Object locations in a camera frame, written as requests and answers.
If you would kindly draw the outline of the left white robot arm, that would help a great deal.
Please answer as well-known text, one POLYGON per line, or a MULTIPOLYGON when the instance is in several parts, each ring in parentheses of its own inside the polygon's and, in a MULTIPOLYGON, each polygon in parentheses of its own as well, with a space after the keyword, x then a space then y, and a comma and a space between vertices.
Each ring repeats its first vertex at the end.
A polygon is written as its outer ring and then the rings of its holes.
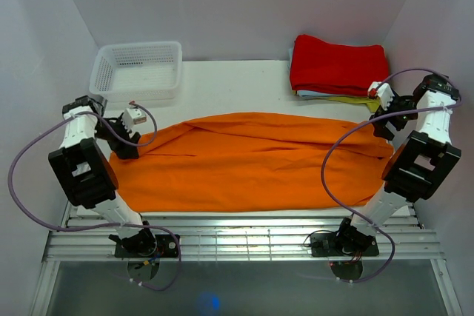
POLYGON ((115 233, 110 239, 126 252, 152 255, 157 239, 148 222, 119 195, 116 174, 97 144, 104 140, 118 158, 137 159, 143 144, 133 128, 150 117, 148 111, 132 102, 120 116, 106 118, 102 104, 84 95, 64 105, 62 115, 67 122, 64 138, 48 161, 68 201, 111 223, 115 233))

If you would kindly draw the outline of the orange trousers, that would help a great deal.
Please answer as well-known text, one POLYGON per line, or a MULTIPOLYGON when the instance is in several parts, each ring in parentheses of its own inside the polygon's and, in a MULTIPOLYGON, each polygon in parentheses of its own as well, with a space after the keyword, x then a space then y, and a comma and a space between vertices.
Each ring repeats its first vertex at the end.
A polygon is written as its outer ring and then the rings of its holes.
POLYGON ((368 202, 393 147, 353 122, 265 112, 197 118, 110 156, 137 212, 257 212, 368 202))

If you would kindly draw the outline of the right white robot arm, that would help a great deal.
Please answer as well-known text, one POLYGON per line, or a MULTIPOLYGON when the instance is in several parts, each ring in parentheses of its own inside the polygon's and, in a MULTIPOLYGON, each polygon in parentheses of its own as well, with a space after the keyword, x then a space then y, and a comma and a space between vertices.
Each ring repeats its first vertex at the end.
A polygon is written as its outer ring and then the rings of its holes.
POLYGON ((341 222, 334 244, 344 255, 375 245, 377 229, 400 208, 431 198, 461 157, 449 134, 450 108, 460 95, 446 78, 426 75, 412 95, 399 95, 389 84, 374 82, 369 94, 380 102, 371 116, 374 136, 391 141, 408 121, 417 126, 384 168, 383 187, 359 214, 341 222))

